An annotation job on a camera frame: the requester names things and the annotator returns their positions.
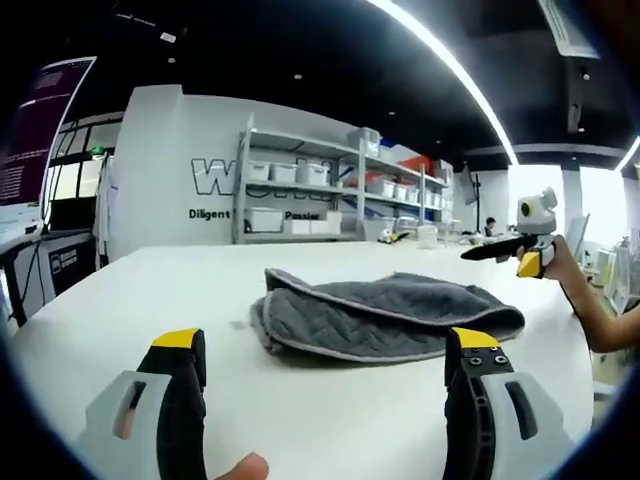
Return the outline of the person's right hand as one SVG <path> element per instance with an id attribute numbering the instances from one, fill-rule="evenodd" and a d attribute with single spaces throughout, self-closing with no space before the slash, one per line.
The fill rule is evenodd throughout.
<path id="1" fill-rule="evenodd" d="M 562 235 L 553 239 L 554 256 L 545 269 L 545 277 L 558 281 L 563 287 L 573 287 L 584 280 L 584 275 Z"/>

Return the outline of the person's left hand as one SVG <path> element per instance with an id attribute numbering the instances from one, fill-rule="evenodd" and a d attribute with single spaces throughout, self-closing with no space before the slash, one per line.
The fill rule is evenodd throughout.
<path id="1" fill-rule="evenodd" d="M 251 452 L 244 456 L 232 469 L 215 480 L 266 480 L 269 464 L 261 455 Z"/>

